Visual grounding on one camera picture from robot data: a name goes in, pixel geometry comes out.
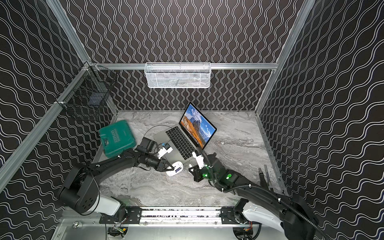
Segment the white wireless mouse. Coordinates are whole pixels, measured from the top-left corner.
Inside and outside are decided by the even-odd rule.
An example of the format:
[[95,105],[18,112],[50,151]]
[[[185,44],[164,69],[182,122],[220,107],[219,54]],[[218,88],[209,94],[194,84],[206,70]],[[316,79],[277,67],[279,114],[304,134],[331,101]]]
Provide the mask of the white wireless mouse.
[[166,172],[166,174],[169,177],[177,175],[178,173],[180,173],[184,169],[184,165],[180,161],[177,161],[177,162],[173,163],[172,166],[175,167],[175,169],[173,171]]

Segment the silver laptop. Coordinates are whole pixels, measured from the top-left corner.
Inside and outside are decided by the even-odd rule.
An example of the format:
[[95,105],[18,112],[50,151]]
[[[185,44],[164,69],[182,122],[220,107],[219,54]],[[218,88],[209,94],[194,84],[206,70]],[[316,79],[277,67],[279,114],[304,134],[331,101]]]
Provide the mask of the silver laptop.
[[170,162],[183,164],[193,158],[192,152],[197,148],[204,149],[216,133],[215,127],[204,114],[192,103],[187,106],[179,123],[154,135],[157,144],[168,144],[173,149],[165,155]]

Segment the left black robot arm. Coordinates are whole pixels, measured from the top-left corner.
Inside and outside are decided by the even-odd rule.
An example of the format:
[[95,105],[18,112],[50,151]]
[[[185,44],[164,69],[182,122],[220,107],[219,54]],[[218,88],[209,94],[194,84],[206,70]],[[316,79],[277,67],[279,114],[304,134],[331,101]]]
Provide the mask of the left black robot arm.
[[113,175],[140,164],[152,167],[157,172],[175,169],[166,159],[146,151],[127,149],[119,156],[99,163],[75,165],[61,186],[58,199],[82,216],[97,212],[122,222],[128,217],[126,205],[117,199],[103,196],[100,184]]

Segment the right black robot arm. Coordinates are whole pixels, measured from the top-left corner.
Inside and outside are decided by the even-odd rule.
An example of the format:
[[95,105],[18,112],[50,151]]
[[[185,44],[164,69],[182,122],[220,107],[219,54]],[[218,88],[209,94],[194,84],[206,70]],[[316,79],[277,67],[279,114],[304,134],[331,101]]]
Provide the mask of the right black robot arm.
[[264,174],[260,184],[253,183],[240,173],[227,169],[216,157],[198,149],[192,153],[197,165],[189,172],[194,181],[205,179],[222,193],[235,193],[241,200],[233,208],[238,223],[257,222],[283,232],[289,240],[312,240],[316,233],[329,236],[319,227],[314,211],[301,196],[288,197],[269,190]]

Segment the green plastic case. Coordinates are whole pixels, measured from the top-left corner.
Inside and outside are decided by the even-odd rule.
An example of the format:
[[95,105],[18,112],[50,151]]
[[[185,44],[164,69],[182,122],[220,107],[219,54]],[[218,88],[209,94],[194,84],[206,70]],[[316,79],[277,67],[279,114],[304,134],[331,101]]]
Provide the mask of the green plastic case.
[[137,145],[136,139],[126,120],[120,120],[99,130],[104,154],[108,158],[120,155]]

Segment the black orange screwdriver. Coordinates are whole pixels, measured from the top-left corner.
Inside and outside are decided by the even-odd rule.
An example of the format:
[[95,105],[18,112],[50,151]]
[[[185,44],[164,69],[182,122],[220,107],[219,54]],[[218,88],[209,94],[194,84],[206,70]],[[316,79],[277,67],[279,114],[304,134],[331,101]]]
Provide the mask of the black orange screwdriver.
[[259,168],[259,178],[260,178],[260,186],[268,190],[268,183],[265,179],[265,175],[261,168]]

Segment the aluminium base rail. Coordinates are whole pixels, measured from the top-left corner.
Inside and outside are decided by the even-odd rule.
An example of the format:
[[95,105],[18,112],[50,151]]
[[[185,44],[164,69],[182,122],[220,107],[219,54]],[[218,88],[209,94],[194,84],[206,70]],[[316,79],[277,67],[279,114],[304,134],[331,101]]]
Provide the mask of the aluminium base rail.
[[65,210],[60,223],[80,227],[107,225],[108,227],[248,227],[249,222],[261,223],[279,231],[283,222],[266,209],[251,203],[240,213],[234,207],[129,207],[128,217],[122,223],[107,216],[93,213],[80,216]]

